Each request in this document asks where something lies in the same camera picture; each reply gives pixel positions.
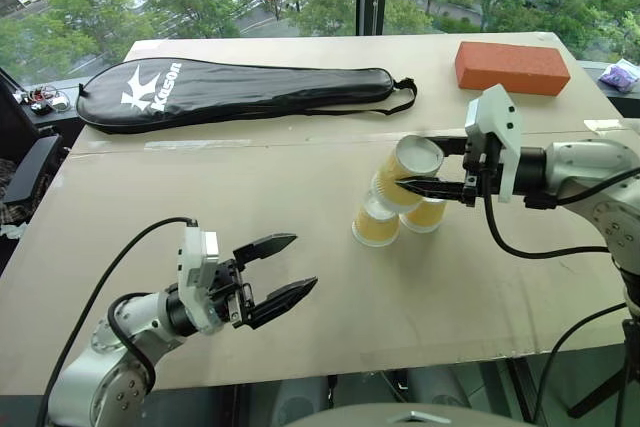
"cardboard sheet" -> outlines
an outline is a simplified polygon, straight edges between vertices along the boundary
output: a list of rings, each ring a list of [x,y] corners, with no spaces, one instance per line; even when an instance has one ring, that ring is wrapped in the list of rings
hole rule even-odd
[[[523,145],[591,133],[530,134]],[[382,249],[364,247],[351,221],[394,140],[74,152],[65,161],[0,280],[0,394],[42,392],[96,280],[148,224],[172,215],[218,232],[223,257],[272,232],[299,239],[245,275],[256,298],[316,275],[312,293],[257,331],[230,326],[194,335],[158,366],[158,387],[188,387],[411,367],[543,352],[580,318],[620,302],[608,255],[529,261],[492,241],[481,202],[451,204],[433,234],[403,229]],[[462,175],[459,158],[442,174]],[[601,245],[568,211],[496,203],[499,227],[522,249]],[[150,235],[99,297],[73,359],[108,303],[176,279],[181,227]],[[620,315],[589,324],[567,348],[620,342]]]

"table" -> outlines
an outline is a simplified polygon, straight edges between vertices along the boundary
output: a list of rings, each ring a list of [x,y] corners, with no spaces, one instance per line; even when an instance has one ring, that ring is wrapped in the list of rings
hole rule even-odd
[[[196,335],[158,366],[158,387],[192,387],[519,356],[549,350],[571,324],[620,302],[622,283],[606,255],[527,261],[493,243],[482,209],[447,207],[432,235],[404,230],[371,249],[350,232],[376,167],[406,132],[460,133],[477,92],[454,85],[461,39],[557,46],[572,80],[557,98],[514,95],[523,145],[595,134],[584,118],[617,118],[597,86],[552,34],[433,35],[335,39],[144,41],[128,58],[193,56],[221,62],[320,67],[382,66],[411,75],[415,107],[390,119],[287,117],[199,125],[140,135],[85,128],[0,278],[0,395],[41,392],[95,281],[139,230],[171,215],[218,232],[223,257],[272,232],[299,239],[251,265],[257,299],[316,275],[294,310],[257,331]],[[416,51],[433,52],[420,56]],[[450,158],[442,174],[462,175]],[[567,211],[496,205],[508,242],[540,250],[602,244]],[[181,227],[145,239],[107,283],[71,358],[109,302],[175,281]],[[619,316],[569,342],[622,340]]]

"orange brick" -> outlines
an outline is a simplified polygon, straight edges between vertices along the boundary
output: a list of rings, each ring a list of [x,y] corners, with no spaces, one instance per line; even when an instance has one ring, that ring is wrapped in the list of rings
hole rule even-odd
[[[502,84],[507,92],[558,95],[571,76],[557,49],[460,42],[456,75],[462,89]]]

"yellow paper cup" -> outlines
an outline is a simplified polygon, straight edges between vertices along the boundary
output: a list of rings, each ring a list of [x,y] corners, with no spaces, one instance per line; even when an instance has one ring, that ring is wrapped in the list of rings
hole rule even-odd
[[[398,142],[378,169],[371,181],[371,190],[388,210],[399,214],[411,212],[422,197],[397,186],[395,181],[413,175],[435,175],[443,160],[444,153],[435,143],[419,135],[408,135]]]
[[[385,209],[371,192],[367,194],[351,231],[358,241],[369,247],[384,247],[398,237],[398,214]]]
[[[409,230],[419,234],[433,232],[442,223],[446,206],[446,200],[422,199],[415,210],[401,215],[400,220]]]

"bag strap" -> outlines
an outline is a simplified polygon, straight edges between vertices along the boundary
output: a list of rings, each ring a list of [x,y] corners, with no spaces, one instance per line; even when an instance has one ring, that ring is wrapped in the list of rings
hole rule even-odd
[[[351,114],[360,114],[362,112],[377,112],[379,114],[384,114],[384,115],[393,115],[397,112],[402,112],[403,110],[407,110],[408,108],[410,108],[416,101],[416,96],[418,95],[418,87],[416,87],[415,82],[413,81],[413,79],[410,79],[409,77],[402,79],[400,82],[396,82],[395,80],[393,81],[393,87],[395,89],[398,90],[403,90],[403,89],[411,89],[411,92],[413,94],[413,98],[409,101],[409,102],[405,102],[402,105],[399,105],[397,107],[394,107],[393,109],[367,109],[367,110],[358,110],[358,109],[352,109],[352,110],[323,110],[323,109],[308,109],[308,110],[303,110],[302,112],[296,112],[298,114],[302,114],[302,115],[351,115]]]
[[[218,121],[227,121],[227,120],[254,120],[254,119],[274,119],[277,117],[285,117],[287,115],[351,115],[351,114],[361,114],[362,112],[376,112],[384,115],[393,115],[397,112],[402,112],[403,110],[407,110],[410,108],[416,101],[416,96],[418,95],[418,87],[416,87],[413,79],[407,77],[406,79],[402,79],[400,82],[393,81],[393,87],[398,90],[402,89],[410,89],[413,98],[408,102],[405,102],[402,105],[394,107],[389,110],[385,109],[350,109],[350,110],[323,110],[323,109],[307,109],[301,110],[299,112],[291,112],[291,111],[262,111],[262,112],[247,112],[244,114],[235,114],[225,116],[224,119],[217,119]]]

